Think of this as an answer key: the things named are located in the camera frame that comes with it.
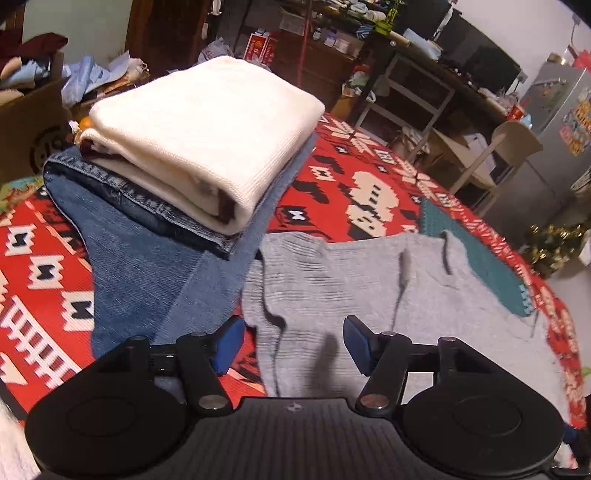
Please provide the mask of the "folded blue jeans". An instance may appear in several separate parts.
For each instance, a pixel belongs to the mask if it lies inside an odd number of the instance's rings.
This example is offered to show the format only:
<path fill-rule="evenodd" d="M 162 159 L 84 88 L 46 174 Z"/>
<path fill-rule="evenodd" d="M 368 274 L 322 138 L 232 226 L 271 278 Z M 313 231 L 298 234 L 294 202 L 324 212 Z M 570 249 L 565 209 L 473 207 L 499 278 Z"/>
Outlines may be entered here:
<path fill-rule="evenodd" d="M 230 237 L 84 160 L 77 147 L 50 157 L 43 168 L 46 190 L 81 237 L 92 268 L 94 357 L 135 335 L 163 344 L 221 326 L 238 302 L 280 197 L 314 146 L 315 138 L 308 138 L 245 230 Z"/>

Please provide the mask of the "green cutting mat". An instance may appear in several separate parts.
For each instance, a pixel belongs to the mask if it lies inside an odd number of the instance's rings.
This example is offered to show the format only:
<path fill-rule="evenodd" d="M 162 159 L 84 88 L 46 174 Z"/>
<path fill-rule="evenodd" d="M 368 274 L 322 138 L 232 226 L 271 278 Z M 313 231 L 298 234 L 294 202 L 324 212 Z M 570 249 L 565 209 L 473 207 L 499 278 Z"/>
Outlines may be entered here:
<path fill-rule="evenodd" d="M 517 316 L 527 317 L 534 313 L 534 300 L 521 277 L 460 222 L 427 198 L 421 199 L 419 225 L 420 232 L 431 237 L 439 236 L 444 231 L 453 233 L 464 245 L 468 263 L 474 273 L 501 304 Z"/>

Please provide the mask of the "grey polo shirt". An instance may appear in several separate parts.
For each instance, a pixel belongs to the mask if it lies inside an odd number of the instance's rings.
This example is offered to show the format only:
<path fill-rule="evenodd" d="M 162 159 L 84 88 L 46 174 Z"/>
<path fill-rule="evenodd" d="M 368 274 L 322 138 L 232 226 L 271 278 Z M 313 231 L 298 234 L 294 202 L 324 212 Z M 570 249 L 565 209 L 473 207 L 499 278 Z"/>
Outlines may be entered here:
<path fill-rule="evenodd" d="M 273 397 L 355 399 L 366 379 L 344 343 L 356 316 L 377 333 L 419 344 L 456 337 L 569 412 L 547 324 L 510 312 L 472 270 L 463 243 L 398 234 L 328 243 L 301 232 L 267 235 L 242 290 L 245 321 Z"/>

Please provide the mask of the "pile of clothes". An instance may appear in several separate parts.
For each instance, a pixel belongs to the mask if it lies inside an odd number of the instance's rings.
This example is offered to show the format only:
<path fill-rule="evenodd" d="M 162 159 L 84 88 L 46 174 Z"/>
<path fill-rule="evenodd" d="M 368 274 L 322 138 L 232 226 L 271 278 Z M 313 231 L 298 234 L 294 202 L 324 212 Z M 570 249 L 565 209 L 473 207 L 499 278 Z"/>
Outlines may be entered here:
<path fill-rule="evenodd" d="M 1 31 L 1 104 L 6 105 L 32 93 L 39 87 L 57 82 L 61 102 L 70 108 L 92 91 L 100 97 L 113 90 L 133 85 L 148 76 L 147 65 L 128 52 L 108 66 L 99 65 L 86 55 L 74 63 L 65 63 L 62 49 L 68 39 L 56 33 L 37 35 L 24 42 L 18 30 Z"/>

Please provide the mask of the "cardboard box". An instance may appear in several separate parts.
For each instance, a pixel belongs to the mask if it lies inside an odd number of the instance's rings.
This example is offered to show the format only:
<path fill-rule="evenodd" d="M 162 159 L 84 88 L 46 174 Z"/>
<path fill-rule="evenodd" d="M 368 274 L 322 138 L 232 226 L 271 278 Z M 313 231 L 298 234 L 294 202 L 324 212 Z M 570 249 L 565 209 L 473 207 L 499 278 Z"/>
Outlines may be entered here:
<path fill-rule="evenodd" d="M 1 183 L 38 175 L 48 157 L 67 147 L 71 116 L 61 101 L 63 59 L 57 52 L 48 78 L 1 106 Z"/>

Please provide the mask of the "white drawer unit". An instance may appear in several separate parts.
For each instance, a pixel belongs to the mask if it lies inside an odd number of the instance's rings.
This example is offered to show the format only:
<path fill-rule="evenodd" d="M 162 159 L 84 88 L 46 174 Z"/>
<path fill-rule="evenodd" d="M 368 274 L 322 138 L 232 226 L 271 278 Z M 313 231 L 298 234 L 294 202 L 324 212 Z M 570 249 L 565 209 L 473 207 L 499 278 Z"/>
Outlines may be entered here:
<path fill-rule="evenodd" d="M 433 127 L 456 93 L 437 71 L 401 53 L 394 54 L 367 87 L 376 99 L 370 101 L 369 94 L 360 97 L 352 112 L 355 127 L 388 145 L 394 143 L 394 127 L 417 132 L 419 140 L 408 155 L 411 162 L 427 145 Z"/>

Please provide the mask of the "black monitor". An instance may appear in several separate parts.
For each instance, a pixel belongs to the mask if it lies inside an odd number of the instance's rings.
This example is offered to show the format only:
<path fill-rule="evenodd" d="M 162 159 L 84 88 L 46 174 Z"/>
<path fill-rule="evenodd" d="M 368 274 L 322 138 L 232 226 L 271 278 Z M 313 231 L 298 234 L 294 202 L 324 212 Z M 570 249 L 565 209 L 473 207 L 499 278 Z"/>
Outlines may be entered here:
<path fill-rule="evenodd" d="M 493 93 L 507 92 L 521 73 L 519 64 L 459 10 L 453 10 L 436 43 L 443 63 Z"/>

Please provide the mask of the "beige plastic chair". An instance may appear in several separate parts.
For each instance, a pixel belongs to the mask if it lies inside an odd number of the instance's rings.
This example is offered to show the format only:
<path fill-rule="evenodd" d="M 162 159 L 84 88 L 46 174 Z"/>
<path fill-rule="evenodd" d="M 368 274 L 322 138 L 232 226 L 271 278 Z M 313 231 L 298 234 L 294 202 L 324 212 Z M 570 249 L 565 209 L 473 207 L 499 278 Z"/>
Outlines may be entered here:
<path fill-rule="evenodd" d="M 509 120 L 498 126 L 490 142 L 480 152 L 475 153 L 468 146 L 433 130 L 434 138 L 440 144 L 442 153 L 449 157 L 460 171 L 460 176 L 447 188 L 451 194 L 457 194 L 469 183 L 486 193 L 477 206 L 481 215 L 487 213 L 501 197 L 504 184 L 519 172 L 521 167 L 534 154 L 543 150 L 543 145 L 531 129 L 516 120 Z M 499 159 L 506 167 L 506 174 L 500 180 L 494 180 L 492 160 Z"/>

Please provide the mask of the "small christmas tree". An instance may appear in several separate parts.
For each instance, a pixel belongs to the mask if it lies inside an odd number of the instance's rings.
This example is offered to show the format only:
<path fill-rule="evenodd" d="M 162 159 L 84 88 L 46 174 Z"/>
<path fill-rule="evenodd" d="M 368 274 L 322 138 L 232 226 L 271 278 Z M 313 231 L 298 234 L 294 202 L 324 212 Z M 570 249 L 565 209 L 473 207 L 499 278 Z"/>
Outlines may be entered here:
<path fill-rule="evenodd" d="M 520 255 L 541 278 L 548 279 L 582 250 L 590 221 L 571 225 L 536 224 L 529 227 Z"/>

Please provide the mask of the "grey refrigerator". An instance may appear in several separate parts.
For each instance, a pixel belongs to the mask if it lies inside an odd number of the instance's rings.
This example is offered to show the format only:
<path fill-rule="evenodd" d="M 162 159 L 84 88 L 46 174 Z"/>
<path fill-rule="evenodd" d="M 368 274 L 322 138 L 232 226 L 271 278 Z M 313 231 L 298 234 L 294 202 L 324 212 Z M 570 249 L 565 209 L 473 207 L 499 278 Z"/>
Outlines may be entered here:
<path fill-rule="evenodd" d="M 590 72 L 545 63 L 521 105 L 542 150 L 504 183 L 484 214 L 514 247 L 526 242 L 530 226 L 549 223 L 571 202 L 571 186 L 590 168 Z"/>

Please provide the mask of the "red christmas pattern blanket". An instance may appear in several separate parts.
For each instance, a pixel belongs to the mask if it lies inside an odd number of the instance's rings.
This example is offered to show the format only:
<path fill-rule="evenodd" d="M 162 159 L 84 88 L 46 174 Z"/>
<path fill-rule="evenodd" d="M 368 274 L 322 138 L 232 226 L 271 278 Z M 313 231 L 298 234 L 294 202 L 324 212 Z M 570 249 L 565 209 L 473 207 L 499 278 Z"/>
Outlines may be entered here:
<path fill-rule="evenodd" d="M 16 415 L 92 361 L 91 267 L 82 242 L 39 181 L 5 187 L 1 217 L 1 381 Z M 482 219 L 428 175 L 332 116 L 318 122 L 311 158 L 270 219 L 270 231 L 303 231 L 329 241 L 417 232 L 430 200 L 526 286 L 526 302 L 549 324 L 543 333 L 558 358 L 573 425 L 586 425 L 583 374 L 565 304 Z"/>

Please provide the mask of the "wooden drawer chest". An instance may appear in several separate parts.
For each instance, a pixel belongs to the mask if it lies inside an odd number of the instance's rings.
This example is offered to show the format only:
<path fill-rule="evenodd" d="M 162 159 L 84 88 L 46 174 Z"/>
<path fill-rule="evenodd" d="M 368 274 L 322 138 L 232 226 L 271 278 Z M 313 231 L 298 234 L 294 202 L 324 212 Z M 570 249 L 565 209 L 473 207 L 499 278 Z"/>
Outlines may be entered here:
<path fill-rule="evenodd" d="M 270 70 L 287 82 L 297 85 L 297 60 L 301 49 L 301 36 L 280 30 Z M 321 41 L 308 40 L 305 55 L 303 89 L 332 110 L 339 100 L 342 84 L 349 79 L 356 60 Z"/>

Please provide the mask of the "dark desk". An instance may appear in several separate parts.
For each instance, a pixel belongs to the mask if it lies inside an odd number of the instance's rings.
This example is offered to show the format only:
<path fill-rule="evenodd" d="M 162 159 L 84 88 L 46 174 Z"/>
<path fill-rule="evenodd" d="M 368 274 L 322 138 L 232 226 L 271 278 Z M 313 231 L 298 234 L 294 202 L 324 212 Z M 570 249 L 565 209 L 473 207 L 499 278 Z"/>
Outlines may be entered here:
<path fill-rule="evenodd" d="M 410 160 L 414 160 L 427 143 L 430 132 L 452 101 L 460 105 L 474 124 L 482 124 L 487 132 L 505 121 L 505 115 L 462 77 L 430 59 L 403 36 L 396 33 L 390 36 L 370 34 L 358 60 L 363 62 L 369 58 L 374 59 L 369 79 L 346 121 L 360 128 L 367 114 L 374 111 L 394 124 L 415 129 L 422 137 L 411 152 Z M 422 109 L 430 116 L 430 120 L 421 126 L 401 118 L 377 101 L 370 102 L 369 94 L 375 90 L 380 79 L 386 80 L 390 90 L 397 93 L 397 97 L 411 108 L 412 113 Z"/>

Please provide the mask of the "folded white towel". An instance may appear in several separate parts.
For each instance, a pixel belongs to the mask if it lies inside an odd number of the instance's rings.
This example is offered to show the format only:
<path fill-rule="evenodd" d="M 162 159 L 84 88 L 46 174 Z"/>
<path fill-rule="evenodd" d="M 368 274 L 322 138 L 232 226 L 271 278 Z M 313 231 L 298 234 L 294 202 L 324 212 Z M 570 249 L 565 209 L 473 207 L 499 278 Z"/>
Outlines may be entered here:
<path fill-rule="evenodd" d="M 102 99 L 79 144 L 224 236 L 242 232 L 325 112 L 263 67 L 219 56 Z"/>

